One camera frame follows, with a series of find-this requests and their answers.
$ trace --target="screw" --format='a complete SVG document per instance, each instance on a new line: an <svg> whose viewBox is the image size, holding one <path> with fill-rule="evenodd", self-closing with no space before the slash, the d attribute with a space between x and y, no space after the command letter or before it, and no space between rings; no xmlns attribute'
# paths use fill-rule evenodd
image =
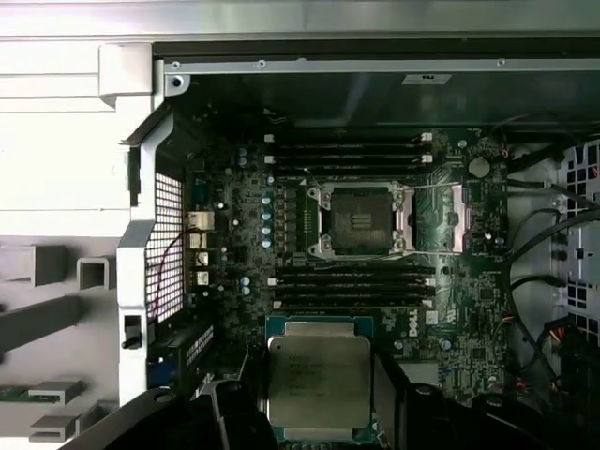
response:
<svg viewBox="0 0 600 450"><path fill-rule="evenodd" d="M500 397L496 397L496 396L489 396L486 398L486 403L489 406L493 406L494 408L500 408L504 402Z"/></svg>
<svg viewBox="0 0 600 450"><path fill-rule="evenodd" d="M421 384L416 386L417 394L421 394L422 396L430 396L433 394L433 388L431 386L427 386L425 384Z"/></svg>
<svg viewBox="0 0 600 450"><path fill-rule="evenodd" d="M181 87L184 84L184 79L180 76L173 77L171 80L171 84L173 87Z"/></svg>

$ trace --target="label sticker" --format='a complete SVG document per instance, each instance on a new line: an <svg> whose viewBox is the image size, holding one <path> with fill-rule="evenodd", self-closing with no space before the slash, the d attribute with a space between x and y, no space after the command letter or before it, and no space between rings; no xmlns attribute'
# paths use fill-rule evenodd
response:
<svg viewBox="0 0 600 450"><path fill-rule="evenodd" d="M402 84L446 84L452 78L447 73L415 73L404 77Z"/></svg>

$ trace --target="capacitor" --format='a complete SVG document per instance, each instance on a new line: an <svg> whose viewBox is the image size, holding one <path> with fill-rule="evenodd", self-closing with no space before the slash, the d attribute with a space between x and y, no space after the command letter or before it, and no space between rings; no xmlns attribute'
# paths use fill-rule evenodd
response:
<svg viewBox="0 0 600 450"><path fill-rule="evenodd" d="M445 352L448 352L449 350L452 350L452 342L448 339L440 339L440 348Z"/></svg>
<svg viewBox="0 0 600 450"><path fill-rule="evenodd" d="M469 163L469 173L475 178L485 178L491 172L491 164L484 157L476 157Z"/></svg>

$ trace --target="cpu socket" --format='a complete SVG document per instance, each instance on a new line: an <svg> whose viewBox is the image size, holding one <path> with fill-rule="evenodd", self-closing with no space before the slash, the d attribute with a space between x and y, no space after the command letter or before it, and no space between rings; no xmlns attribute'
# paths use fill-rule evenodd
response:
<svg viewBox="0 0 600 450"><path fill-rule="evenodd" d="M396 182L325 183L308 196L318 204L318 258L348 261L413 249L414 191Z"/></svg>

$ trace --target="chip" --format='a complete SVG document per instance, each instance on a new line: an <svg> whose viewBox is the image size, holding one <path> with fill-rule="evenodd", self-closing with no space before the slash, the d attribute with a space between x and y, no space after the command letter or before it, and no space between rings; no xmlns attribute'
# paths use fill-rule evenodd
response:
<svg viewBox="0 0 600 450"><path fill-rule="evenodd" d="M479 300L489 301L494 299L494 290L491 288L483 288L479 290Z"/></svg>
<svg viewBox="0 0 600 450"><path fill-rule="evenodd" d="M475 347L472 349L472 359L486 359L486 349L483 347Z"/></svg>
<svg viewBox="0 0 600 450"><path fill-rule="evenodd" d="M392 196L356 193L331 198L331 243L336 254L376 254L393 245Z"/></svg>

